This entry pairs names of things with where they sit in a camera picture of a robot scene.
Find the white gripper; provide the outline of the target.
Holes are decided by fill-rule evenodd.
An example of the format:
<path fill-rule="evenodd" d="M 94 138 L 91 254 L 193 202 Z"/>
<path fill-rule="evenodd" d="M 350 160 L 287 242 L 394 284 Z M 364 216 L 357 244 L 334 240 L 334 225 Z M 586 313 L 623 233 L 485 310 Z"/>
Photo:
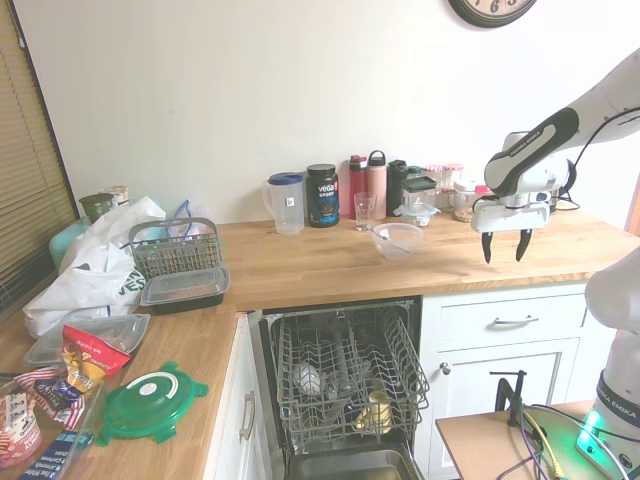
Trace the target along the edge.
<path fill-rule="evenodd" d="M 496 200 L 479 200 L 473 207 L 471 228 L 482 233 L 481 245 L 487 264 L 492 258 L 493 233 L 521 230 L 515 255 L 516 261 L 520 262 L 529 246 L 532 230 L 544 228 L 548 221 L 549 205 L 546 202 L 511 209 Z"/>

